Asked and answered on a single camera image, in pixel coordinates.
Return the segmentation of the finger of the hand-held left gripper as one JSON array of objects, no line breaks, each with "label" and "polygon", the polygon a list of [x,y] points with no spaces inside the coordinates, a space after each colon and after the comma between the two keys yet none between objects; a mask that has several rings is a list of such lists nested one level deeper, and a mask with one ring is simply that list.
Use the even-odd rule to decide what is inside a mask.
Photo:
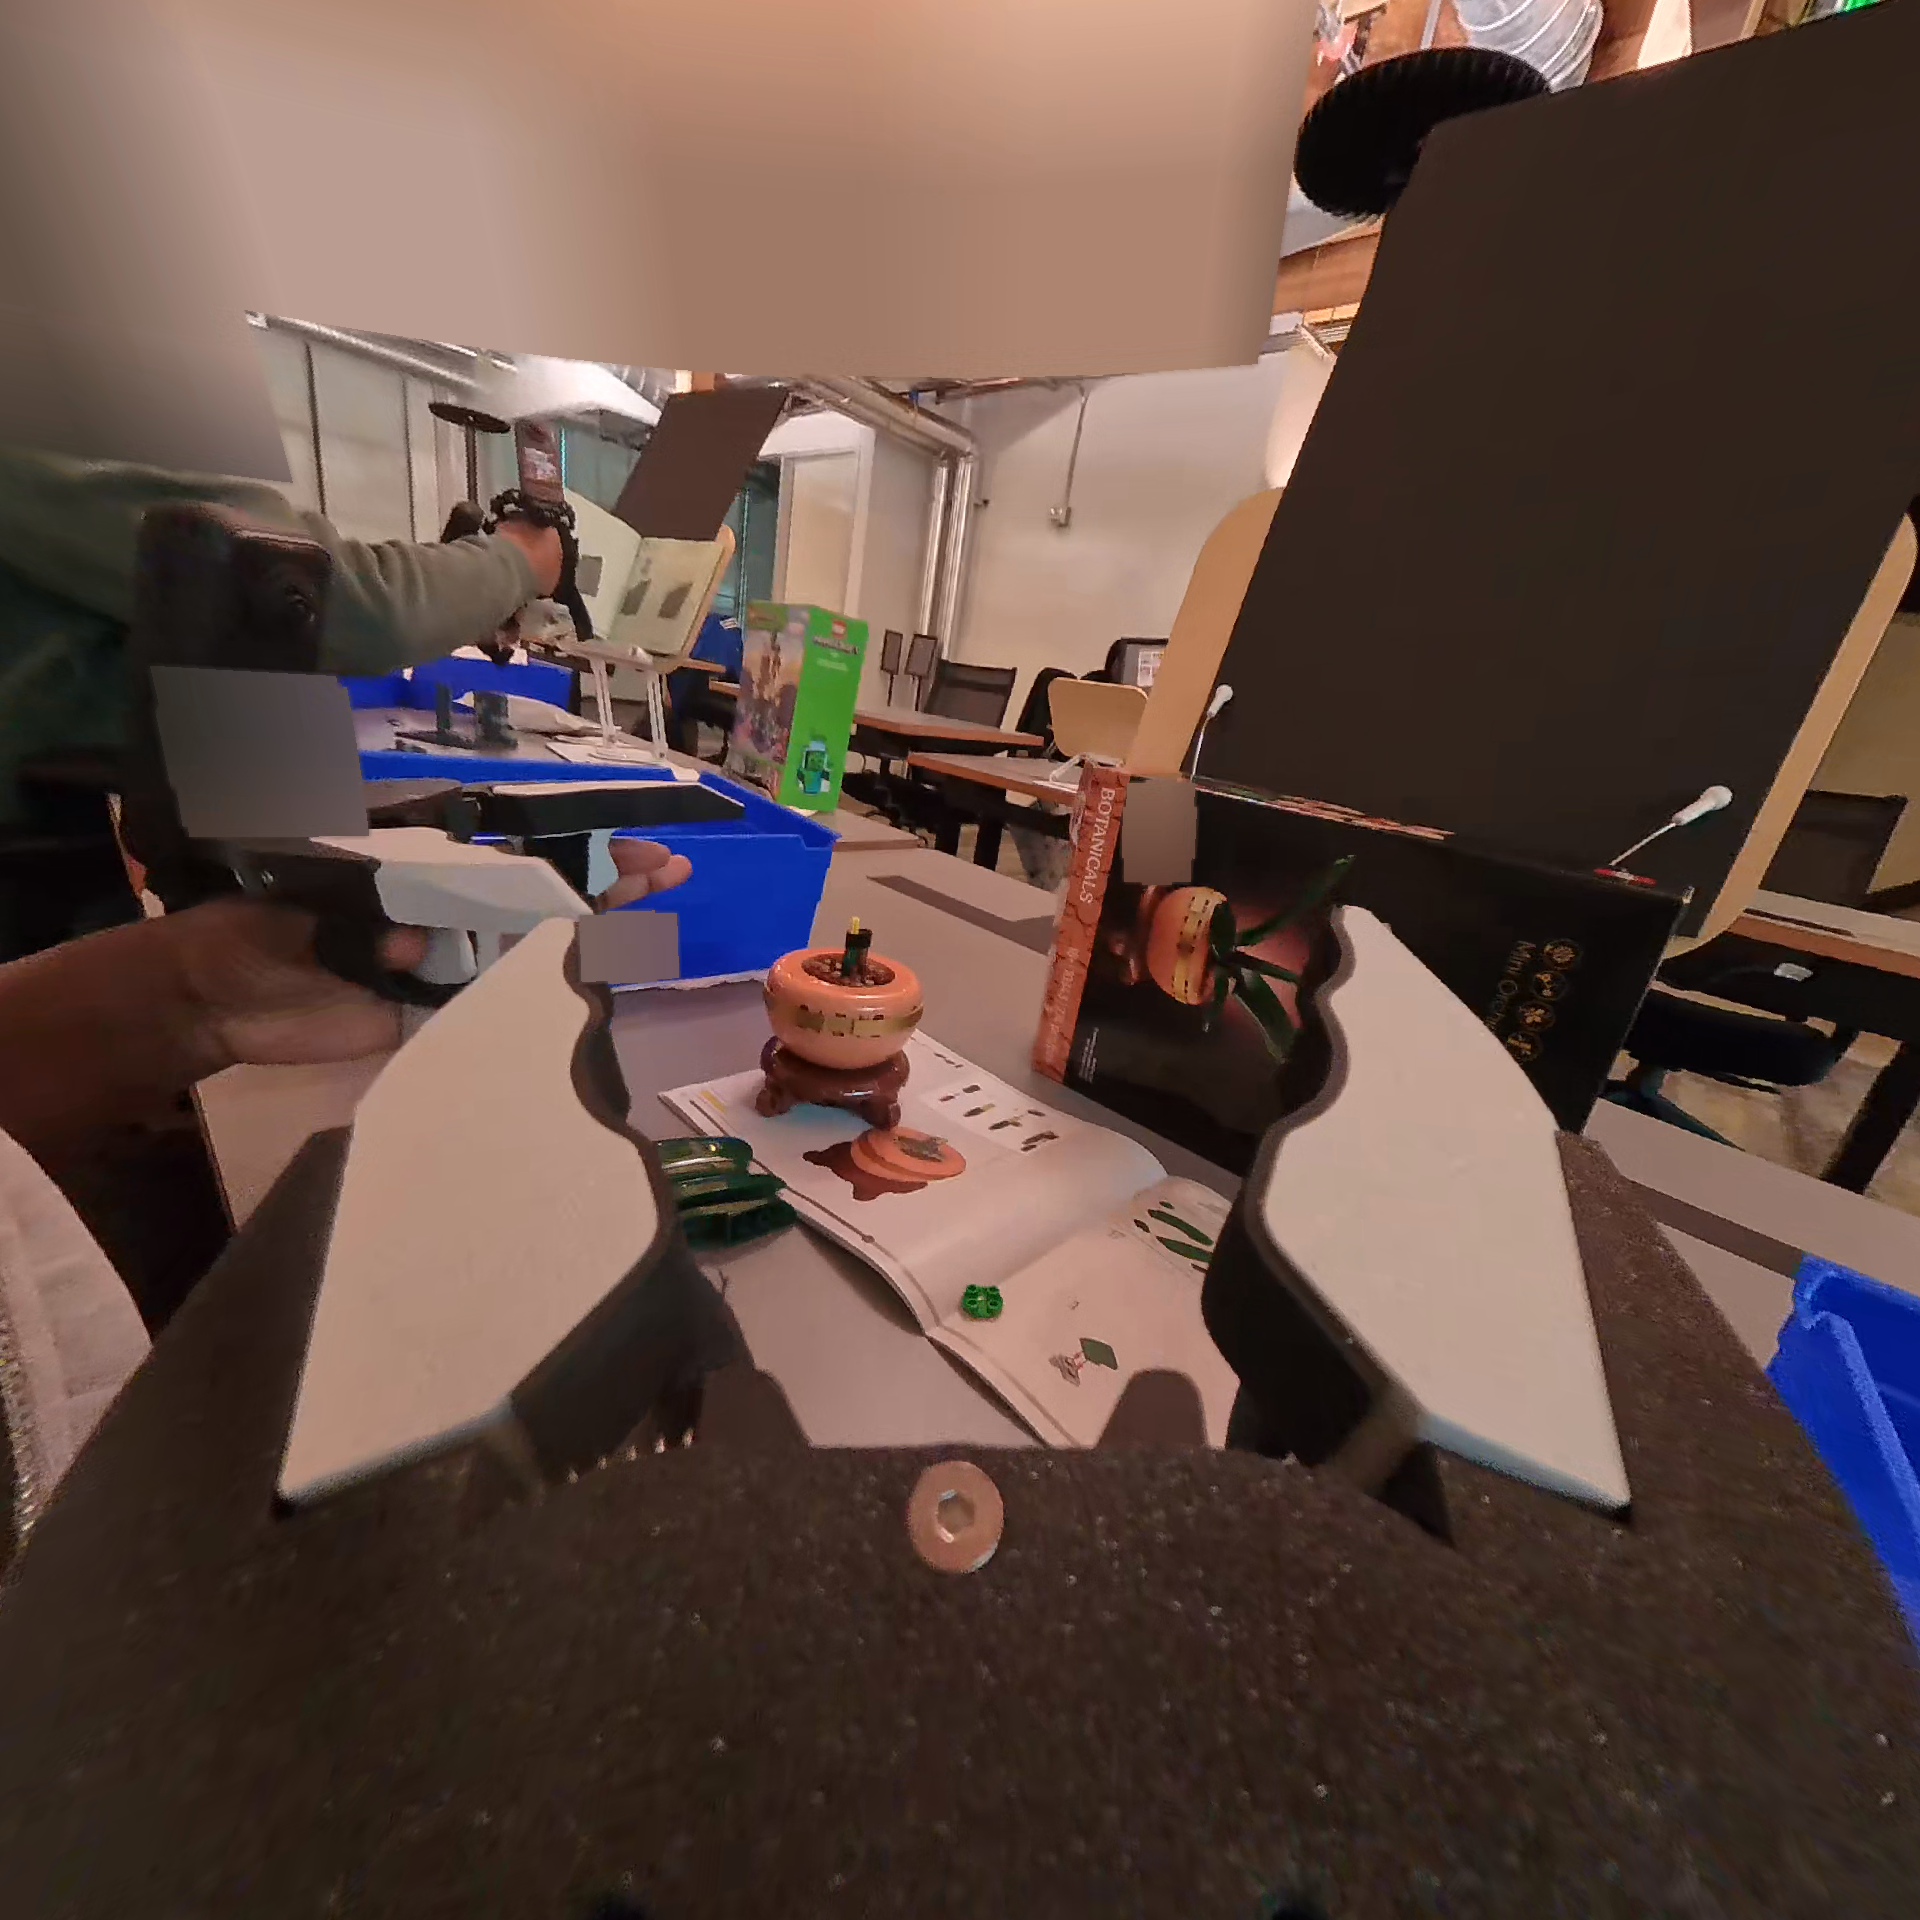
[{"label": "finger of the hand-held left gripper", "polygon": [[597,832],[737,824],[744,808],[730,790],[675,777],[459,784],[449,795],[449,832],[517,847],[533,843],[563,872],[588,872],[586,845]]}]

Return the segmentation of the brown top desk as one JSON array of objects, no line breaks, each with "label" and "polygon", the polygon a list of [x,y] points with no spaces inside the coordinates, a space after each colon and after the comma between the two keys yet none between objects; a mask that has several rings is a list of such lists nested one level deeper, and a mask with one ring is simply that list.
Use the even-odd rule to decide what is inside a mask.
[{"label": "brown top desk", "polygon": [[1002,837],[1021,824],[1043,837],[1066,837],[1073,793],[1051,781],[1066,763],[1045,755],[1045,739],[1003,727],[980,727],[911,709],[856,713],[844,797],[889,822],[931,833],[957,856],[975,832],[971,860],[984,870],[1002,861]]},{"label": "brown top desk", "polygon": [[1687,955],[1693,959],[1712,959],[1712,968],[1693,971],[1696,991],[1895,1045],[1821,1175],[1865,1193],[1919,1103],[1919,924],[1763,895],[1728,932]]}]

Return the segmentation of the large blue plastic bin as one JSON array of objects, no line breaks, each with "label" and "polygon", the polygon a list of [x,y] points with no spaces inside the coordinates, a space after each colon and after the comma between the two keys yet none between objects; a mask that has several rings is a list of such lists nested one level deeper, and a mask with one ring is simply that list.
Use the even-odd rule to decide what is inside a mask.
[{"label": "large blue plastic bin", "polygon": [[679,925],[679,975],[720,977],[769,968],[809,945],[834,837],[820,822],[713,771],[679,779],[658,771],[543,766],[457,752],[362,752],[370,781],[459,781],[543,793],[613,785],[645,801],[615,828],[615,843],[647,839],[684,854],[691,875],[666,895],[632,902],[633,915],[667,915]]}]

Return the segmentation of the orange toy brick flower pot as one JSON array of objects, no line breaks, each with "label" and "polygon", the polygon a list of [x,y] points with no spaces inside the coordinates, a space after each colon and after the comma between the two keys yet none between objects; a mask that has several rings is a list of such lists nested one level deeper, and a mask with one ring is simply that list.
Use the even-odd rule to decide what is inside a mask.
[{"label": "orange toy brick flower pot", "polygon": [[773,1035],[759,1055],[759,1116],[819,1107],[898,1126],[905,1046],[927,998],[911,964],[875,953],[871,924],[851,919],[842,943],[779,955],[762,998]]}]

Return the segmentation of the green toy set box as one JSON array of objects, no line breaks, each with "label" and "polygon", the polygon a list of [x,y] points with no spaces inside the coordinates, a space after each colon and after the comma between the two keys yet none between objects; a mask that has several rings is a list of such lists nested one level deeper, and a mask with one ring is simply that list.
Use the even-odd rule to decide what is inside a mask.
[{"label": "green toy set box", "polygon": [[753,601],[724,771],[792,808],[842,800],[871,628],[828,608]]}]

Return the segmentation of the another person's forearm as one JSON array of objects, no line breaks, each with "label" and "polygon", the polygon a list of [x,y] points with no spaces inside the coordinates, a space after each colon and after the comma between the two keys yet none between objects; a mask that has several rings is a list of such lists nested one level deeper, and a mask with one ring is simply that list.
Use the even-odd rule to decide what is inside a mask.
[{"label": "another person's forearm", "polygon": [[5,446],[5,763],[122,736],[139,526],[186,502],[239,512],[329,552],[320,655],[336,673],[452,655],[519,611],[519,557],[490,534],[370,544],[251,478]]}]

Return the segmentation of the grey desk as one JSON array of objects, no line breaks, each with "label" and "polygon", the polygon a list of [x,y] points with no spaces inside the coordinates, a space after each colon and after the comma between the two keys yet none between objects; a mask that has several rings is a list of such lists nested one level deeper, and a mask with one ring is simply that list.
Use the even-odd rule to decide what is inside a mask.
[{"label": "grey desk", "polygon": [[[1066,1113],[1144,1141],[1161,1163],[1219,1193],[1232,1175],[1028,1068],[1047,982],[1055,902],[1016,877],[931,849],[834,852],[816,929],[857,915],[879,948],[901,955],[927,987],[931,1035],[1034,1091]],[[645,990],[615,998],[613,1037],[647,1136],[677,1129],[663,1091],[755,1065],[767,1025],[751,982]],[[316,1132],[343,1125],[377,1060],[335,1068],[224,1072],[199,1091],[199,1118],[233,1225],[245,1222]],[[1626,1180],[1663,1193],[1648,1206],[1721,1319],[1765,1365],[1791,1307],[1791,1263],[1777,1240],[1915,1289],[1913,1214],[1821,1184],[1728,1145],[1620,1109],[1589,1119]],[[757,1367],[779,1380],[819,1447],[1010,1449],[1027,1433],[927,1341],[895,1292],[812,1229],[788,1229],[709,1267],[724,1286]]]}]

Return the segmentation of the large black board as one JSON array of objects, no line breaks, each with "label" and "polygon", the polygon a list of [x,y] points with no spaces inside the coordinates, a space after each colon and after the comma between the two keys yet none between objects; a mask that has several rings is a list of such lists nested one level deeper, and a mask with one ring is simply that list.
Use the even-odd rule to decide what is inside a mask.
[{"label": "large black board", "polygon": [[1283,489],[1199,775],[1701,932],[1915,499],[1915,5],[1436,129]]}]

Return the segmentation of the person's left hand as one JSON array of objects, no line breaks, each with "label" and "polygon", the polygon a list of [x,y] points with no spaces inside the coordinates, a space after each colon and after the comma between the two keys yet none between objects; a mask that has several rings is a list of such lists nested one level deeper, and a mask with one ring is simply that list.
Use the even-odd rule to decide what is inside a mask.
[{"label": "person's left hand", "polygon": [[32,1151],[170,1113],[239,1065],[349,1065],[403,1008],[329,973],[319,919],[231,895],[3,966],[3,1129]]}]

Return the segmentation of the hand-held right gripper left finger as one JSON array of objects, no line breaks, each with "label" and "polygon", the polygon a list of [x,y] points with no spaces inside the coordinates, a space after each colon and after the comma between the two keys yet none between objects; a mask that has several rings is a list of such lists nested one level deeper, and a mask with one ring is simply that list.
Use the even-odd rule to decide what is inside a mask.
[{"label": "hand-held right gripper left finger", "polygon": [[608,984],[653,939],[651,917],[544,921],[360,1100],[283,1504],[457,1449],[563,1481],[737,1363],[611,1033]]}]

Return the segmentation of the curved wooden board stand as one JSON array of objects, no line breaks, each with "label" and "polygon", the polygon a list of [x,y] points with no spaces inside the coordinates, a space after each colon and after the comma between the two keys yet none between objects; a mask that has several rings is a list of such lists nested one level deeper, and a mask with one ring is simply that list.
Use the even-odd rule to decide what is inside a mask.
[{"label": "curved wooden board stand", "polygon": [[[1172,616],[1168,657],[1146,697],[1138,734],[1123,759],[1129,777],[1185,775],[1188,748],[1220,684],[1220,663],[1232,640],[1266,532],[1283,491],[1268,489],[1237,502],[1202,542],[1185,601]],[[1728,880],[1703,912],[1701,927],[1675,935],[1665,957],[1675,957],[1728,932],[1755,902],[1767,863],[1777,854],[1793,812],[1811,790],[1869,665],[1874,663],[1897,606],[1915,568],[1915,531],[1904,519],[1889,544],[1860,611],[1849,624],[1835,660],[1821,680],[1809,718],[1800,727],[1773,777],[1755,822],[1748,828]]]}]

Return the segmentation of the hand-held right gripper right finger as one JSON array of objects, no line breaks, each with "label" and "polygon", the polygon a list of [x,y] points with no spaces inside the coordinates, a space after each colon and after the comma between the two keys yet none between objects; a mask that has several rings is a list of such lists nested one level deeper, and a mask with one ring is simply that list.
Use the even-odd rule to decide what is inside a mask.
[{"label": "hand-held right gripper right finger", "polygon": [[1202,1286],[1227,1449],[1384,1494],[1417,1449],[1608,1517],[1633,1492],[1548,1107],[1375,915],[1304,991],[1307,1100],[1265,1134]]}]

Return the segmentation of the shallow blue plastic bin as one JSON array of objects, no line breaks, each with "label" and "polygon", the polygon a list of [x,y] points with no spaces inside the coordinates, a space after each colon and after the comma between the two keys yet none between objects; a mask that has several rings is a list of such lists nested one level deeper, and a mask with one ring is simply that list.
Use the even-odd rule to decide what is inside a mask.
[{"label": "shallow blue plastic bin", "polygon": [[537,702],[573,713],[578,707],[576,677],[563,663],[497,663],[487,655],[447,655],[411,667],[397,667],[365,677],[340,677],[349,704],[356,710],[421,710],[434,713],[442,704],[440,688],[449,689],[449,704],[469,704],[473,693]]}]

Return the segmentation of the white instruction booklet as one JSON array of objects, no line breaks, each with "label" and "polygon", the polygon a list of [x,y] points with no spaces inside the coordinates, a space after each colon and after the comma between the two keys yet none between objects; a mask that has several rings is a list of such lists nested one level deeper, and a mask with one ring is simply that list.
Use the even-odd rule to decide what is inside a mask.
[{"label": "white instruction booklet", "polygon": [[[905,1048],[901,1123],[757,1113],[762,1069],[660,1092],[692,1134],[735,1136],[795,1214],[880,1273],[937,1348],[1043,1445],[1091,1449],[1136,1376],[1179,1376],[1208,1445],[1239,1380],[1202,1319],[1232,1201],[1138,1141],[1009,1086],[931,1037]],[[965,1284],[1003,1315],[969,1324]]]}]

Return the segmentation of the small black board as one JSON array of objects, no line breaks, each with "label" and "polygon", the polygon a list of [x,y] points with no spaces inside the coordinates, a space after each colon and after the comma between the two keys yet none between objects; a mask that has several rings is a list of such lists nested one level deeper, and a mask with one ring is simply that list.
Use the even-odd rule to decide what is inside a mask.
[{"label": "small black board", "polygon": [[783,387],[728,384],[672,393],[613,516],[637,536],[709,542],[717,536],[751,469],[784,413]]}]

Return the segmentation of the black orchid picture box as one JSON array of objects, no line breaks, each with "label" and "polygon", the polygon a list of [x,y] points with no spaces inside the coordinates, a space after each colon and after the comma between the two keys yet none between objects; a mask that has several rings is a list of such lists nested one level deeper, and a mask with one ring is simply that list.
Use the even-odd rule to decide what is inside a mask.
[{"label": "black orchid picture box", "polygon": [[1243,1173],[1329,1068],[1336,917],[1375,915],[1577,1132],[1684,895],[1213,779],[1085,768],[1031,1065]]}]

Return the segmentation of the black round disc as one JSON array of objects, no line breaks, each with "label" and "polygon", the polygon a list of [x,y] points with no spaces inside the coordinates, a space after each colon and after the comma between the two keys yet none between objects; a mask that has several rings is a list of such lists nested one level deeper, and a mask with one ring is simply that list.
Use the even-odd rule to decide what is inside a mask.
[{"label": "black round disc", "polygon": [[1307,110],[1293,177],[1329,215],[1380,217],[1400,201],[1433,129],[1548,91],[1548,78],[1529,62],[1475,45],[1436,45],[1370,63]]}]

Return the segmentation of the blue plastic bin corner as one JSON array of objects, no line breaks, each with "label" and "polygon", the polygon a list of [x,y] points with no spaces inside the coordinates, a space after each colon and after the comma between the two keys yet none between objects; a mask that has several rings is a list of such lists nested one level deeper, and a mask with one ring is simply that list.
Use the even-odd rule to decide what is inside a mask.
[{"label": "blue plastic bin corner", "polygon": [[1801,1423],[1919,1633],[1919,1297],[1805,1256],[1767,1379]]}]

